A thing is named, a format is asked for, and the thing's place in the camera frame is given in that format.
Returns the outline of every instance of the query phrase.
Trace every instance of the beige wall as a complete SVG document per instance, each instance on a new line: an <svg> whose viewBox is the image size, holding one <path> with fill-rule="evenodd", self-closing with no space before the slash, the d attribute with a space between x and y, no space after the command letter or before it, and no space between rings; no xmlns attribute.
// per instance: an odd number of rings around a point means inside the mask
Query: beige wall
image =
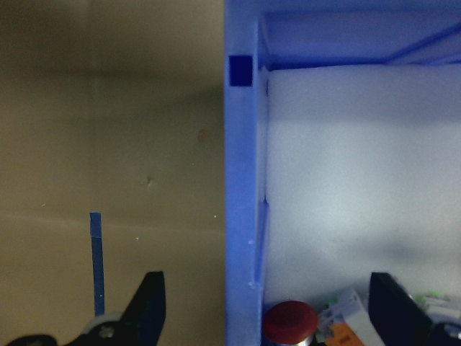
<svg viewBox="0 0 461 346"><path fill-rule="evenodd" d="M0 344L62 344L164 270L160 345L221 345L221 1L0 1Z"/></svg>

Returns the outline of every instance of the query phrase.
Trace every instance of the orange label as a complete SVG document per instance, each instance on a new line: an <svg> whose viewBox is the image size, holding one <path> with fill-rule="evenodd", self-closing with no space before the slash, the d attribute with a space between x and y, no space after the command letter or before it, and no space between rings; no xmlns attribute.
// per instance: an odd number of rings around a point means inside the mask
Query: orange label
<svg viewBox="0 0 461 346"><path fill-rule="evenodd" d="M334 337L325 341L326 346L364 346L363 342L345 323L331 326L331 331Z"/></svg>

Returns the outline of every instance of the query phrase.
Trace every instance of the blue plastic shelf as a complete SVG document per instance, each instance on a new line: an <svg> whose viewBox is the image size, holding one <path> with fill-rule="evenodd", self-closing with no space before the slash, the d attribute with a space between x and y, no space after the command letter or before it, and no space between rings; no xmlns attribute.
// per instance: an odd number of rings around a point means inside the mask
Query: blue plastic shelf
<svg viewBox="0 0 461 346"><path fill-rule="evenodd" d="M274 69L461 61L461 1L227 0L227 346L261 344L267 76Z"/></svg>

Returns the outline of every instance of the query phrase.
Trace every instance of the red cap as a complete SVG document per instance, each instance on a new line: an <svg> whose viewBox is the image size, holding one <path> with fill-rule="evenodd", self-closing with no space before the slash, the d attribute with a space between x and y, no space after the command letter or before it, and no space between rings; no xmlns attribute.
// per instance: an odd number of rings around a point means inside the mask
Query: red cap
<svg viewBox="0 0 461 346"><path fill-rule="evenodd" d="M284 301L264 316L262 332L277 344L296 345L317 330L318 317L315 310L302 301Z"/></svg>

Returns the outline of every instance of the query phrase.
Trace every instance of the white foam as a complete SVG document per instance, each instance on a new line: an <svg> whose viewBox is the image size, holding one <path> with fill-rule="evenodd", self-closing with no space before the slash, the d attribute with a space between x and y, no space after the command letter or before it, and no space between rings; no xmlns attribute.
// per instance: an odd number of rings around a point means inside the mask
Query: white foam
<svg viewBox="0 0 461 346"><path fill-rule="evenodd" d="M322 303L389 271L461 288L461 67L269 77L265 300Z"/></svg>

